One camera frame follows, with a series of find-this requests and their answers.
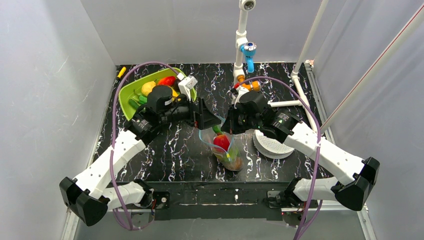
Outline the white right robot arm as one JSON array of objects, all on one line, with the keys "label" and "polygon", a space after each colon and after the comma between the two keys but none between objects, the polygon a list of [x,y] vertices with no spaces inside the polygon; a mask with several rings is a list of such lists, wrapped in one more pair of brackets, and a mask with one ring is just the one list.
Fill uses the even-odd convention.
[{"label": "white right robot arm", "polygon": [[330,178],[316,180],[293,179],[280,197],[293,206],[308,200],[329,200],[360,211],[377,182],[378,160],[362,159],[344,151],[289,111],[272,108],[259,92],[247,92],[232,104],[221,130],[231,135],[259,130],[265,137],[301,152],[332,174]]}]

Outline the clear zip top bag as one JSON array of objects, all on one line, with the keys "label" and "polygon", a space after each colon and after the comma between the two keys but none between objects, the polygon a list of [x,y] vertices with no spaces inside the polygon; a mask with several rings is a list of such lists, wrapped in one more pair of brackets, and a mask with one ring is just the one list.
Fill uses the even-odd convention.
[{"label": "clear zip top bag", "polygon": [[217,160],[229,171],[239,172],[243,168],[243,160],[231,134],[223,132],[221,126],[225,119],[217,116],[220,124],[200,130],[199,139],[211,150]]}]

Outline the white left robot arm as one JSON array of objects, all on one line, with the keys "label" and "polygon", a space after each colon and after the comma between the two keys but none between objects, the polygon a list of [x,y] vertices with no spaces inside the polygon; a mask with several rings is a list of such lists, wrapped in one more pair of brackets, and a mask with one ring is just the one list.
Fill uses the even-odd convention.
[{"label": "white left robot arm", "polygon": [[97,224],[112,209],[125,209],[130,204],[153,208],[152,187],[143,180],[117,185],[115,174],[170,124],[178,122],[206,130],[219,125],[221,119],[206,107],[202,98],[194,102],[185,94],[174,96],[169,86],[155,86],[147,102],[138,107],[97,160],[74,178],[61,180],[59,188],[64,204],[88,227]]}]

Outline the green toy beans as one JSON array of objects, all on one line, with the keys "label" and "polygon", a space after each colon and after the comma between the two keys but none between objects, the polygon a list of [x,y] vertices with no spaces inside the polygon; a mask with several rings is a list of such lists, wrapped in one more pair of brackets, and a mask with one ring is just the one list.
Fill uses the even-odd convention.
[{"label": "green toy beans", "polygon": [[[223,133],[222,131],[221,131],[221,126],[220,125],[216,125],[216,126],[214,126],[214,127],[212,127],[212,130],[213,130],[213,132],[215,133],[215,136],[218,136],[218,135],[221,135],[221,134],[224,134],[224,135],[226,135],[225,133]],[[225,151],[225,152],[217,152],[215,149],[214,149],[214,147],[217,147],[216,145],[214,145],[213,147],[212,147],[212,150],[213,150],[213,154],[218,158],[218,160],[219,161],[221,161],[221,162],[232,162],[234,159],[235,159],[235,157],[236,157],[236,153],[235,153],[235,151],[234,150],[231,150],[231,148],[230,148],[230,145],[229,145],[229,148],[228,148],[228,151]]]}]

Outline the red toy apple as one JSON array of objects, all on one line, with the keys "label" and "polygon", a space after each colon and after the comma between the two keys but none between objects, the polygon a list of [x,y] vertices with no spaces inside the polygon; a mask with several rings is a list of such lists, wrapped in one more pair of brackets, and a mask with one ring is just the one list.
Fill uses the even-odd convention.
[{"label": "red toy apple", "polygon": [[214,137],[213,144],[216,145],[214,149],[219,153],[224,153],[228,151],[230,146],[230,141],[225,134],[220,134]]}]

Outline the yellow toy banana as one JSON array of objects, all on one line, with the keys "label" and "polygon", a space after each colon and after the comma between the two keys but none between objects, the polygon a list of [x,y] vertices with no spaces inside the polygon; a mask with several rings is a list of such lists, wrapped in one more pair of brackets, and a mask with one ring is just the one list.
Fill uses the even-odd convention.
[{"label": "yellow toy banana", "polygon": [[181,101],[180,93],[178,93],[173,87],[170,87],[171,91],[172,91],[172,100],[174,102],[179,102]]}]

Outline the green plastic tray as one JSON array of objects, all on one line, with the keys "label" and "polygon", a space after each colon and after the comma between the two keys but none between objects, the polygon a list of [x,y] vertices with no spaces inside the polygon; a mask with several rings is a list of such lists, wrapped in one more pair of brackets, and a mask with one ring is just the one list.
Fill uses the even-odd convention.
[{"label": "green plastic tray", "polygon": [[118,101],[129,121],[139,113],[142,106],[160,113],[182,103],[182,98],[187,95],[190,100],[195,101],[197,83],[198,80],[194,76],[185,75],[179,68],[165,68],[123,86],[118,93]]}]

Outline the long green toy bean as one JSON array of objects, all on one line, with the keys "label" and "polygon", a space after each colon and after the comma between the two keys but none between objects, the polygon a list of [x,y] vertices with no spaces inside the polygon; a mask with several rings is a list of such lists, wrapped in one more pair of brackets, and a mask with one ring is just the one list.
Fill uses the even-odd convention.
[{"label": "long green toy bean", "polygon": [[143,95],[136,95],[128,100],[128,104],[133,110],[137,110],[139,108],[143,109],[147,103],[147,100],[147,97]]}]

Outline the brown toy kiwi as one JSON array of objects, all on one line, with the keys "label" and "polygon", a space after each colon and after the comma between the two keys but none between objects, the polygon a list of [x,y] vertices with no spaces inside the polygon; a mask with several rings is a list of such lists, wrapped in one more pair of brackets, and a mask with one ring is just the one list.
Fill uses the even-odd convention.
[{"label": "brown toy kiwi", "polygon": [[243,169],[243,159],[241,157],[236,157],[229,163],[227,169],[235,172],[241,171]]}]

